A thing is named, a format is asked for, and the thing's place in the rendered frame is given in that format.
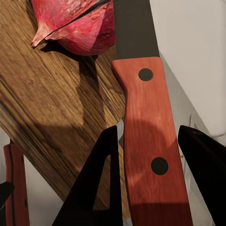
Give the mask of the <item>parer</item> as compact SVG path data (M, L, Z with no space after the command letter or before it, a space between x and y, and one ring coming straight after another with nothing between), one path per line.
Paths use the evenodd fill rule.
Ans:
M150 0L113 0L116 60L125 95L124 176L133 226L193 226Z

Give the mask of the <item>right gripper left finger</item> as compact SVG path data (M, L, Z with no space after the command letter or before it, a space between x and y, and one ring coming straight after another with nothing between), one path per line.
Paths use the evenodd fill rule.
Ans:
M110 207L93 210L108 155L111 155ZM123 226L116 125L100 134L52 226Z

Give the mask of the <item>cutting board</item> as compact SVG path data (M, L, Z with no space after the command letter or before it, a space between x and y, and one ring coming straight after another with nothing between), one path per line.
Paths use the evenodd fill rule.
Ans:
M125 95L111 62L76 55L57 40L32 46L38 23L32 0L0 0L0 101L72 188L100 134L125 114ZM130 218L123 148L118 143L122 219ZM93 210L110 207L110 163L105 163Z

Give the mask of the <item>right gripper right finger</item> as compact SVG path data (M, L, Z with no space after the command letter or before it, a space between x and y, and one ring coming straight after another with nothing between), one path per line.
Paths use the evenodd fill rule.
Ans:
M226 226L226 147L184 125L179 128L178 145L216 226Z

